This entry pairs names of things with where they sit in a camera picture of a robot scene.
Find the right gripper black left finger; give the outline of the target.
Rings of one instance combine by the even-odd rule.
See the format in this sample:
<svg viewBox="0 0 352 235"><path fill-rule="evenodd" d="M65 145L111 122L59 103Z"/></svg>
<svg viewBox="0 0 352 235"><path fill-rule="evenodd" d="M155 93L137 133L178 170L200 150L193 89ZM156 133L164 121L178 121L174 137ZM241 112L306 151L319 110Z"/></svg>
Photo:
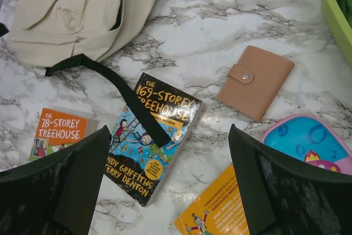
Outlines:
<svg viewBox="0 0 352 235"><path fill-rule="evenodd" d="M88 234L111 134L1 172L1 234Z"/></svg>

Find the cream canvas backpack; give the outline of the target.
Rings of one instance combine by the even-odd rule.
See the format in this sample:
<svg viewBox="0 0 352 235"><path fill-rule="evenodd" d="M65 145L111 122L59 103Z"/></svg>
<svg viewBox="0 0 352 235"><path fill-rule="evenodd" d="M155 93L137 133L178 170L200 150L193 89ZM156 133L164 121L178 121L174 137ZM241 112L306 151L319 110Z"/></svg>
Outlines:
<svg viewBox="0 0 352 235"><path fill-rule="evenodd" d="M158 145L168 134L130 86L102 61L142 30L155 0L18 0L7 40L24 64L46 75L84 66L108 79Z"/></svg>

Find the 169-Storey Treehouse book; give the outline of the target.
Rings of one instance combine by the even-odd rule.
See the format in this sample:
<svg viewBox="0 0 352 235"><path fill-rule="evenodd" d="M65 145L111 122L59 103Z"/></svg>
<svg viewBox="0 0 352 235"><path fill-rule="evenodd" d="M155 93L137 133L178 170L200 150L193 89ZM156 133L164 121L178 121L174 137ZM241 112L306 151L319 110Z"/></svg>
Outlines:
<svg viewBox="0 0 352 235"><path fill-rule="evenodd" d="M105 175L141 206L151 205L202 112L202 101L143 73L135 93L170 137L158 146L125 106L111 138Z"/></svg>

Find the yellow orange paperback book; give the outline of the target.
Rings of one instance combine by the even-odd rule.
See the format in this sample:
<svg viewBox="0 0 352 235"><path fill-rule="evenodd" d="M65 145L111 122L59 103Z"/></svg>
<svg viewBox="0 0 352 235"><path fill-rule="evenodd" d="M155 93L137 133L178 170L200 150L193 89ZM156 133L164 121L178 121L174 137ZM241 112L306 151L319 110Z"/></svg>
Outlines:
<svg viewBox="0 0 352 235"><path fill-rule="evenodd" d="M181 234L249 234L234 167L230 164L174 221Z"/></svg>

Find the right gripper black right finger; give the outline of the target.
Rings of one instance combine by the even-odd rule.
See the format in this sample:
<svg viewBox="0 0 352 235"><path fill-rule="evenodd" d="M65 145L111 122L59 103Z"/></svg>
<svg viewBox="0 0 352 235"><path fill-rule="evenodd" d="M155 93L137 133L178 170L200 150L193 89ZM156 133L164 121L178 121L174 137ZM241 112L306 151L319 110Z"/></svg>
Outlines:
<svg viewBox="0 0 352 235"><path fill-rule="evenodd" d="M236 126L229 147L250 234L351 234L351 176L277 151Z"/></svg>

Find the tan leather card wallet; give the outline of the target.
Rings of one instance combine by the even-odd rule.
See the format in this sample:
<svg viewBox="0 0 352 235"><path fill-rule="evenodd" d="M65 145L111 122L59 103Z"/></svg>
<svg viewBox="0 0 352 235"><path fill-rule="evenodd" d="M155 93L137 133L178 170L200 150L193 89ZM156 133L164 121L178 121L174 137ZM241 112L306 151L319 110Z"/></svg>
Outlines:
<svg viewBox="0 0 352 235"><path fill-rule="evenodd" d="M218 99L260 122L294 66L282 56L250 45L228 72Z"/></svg>

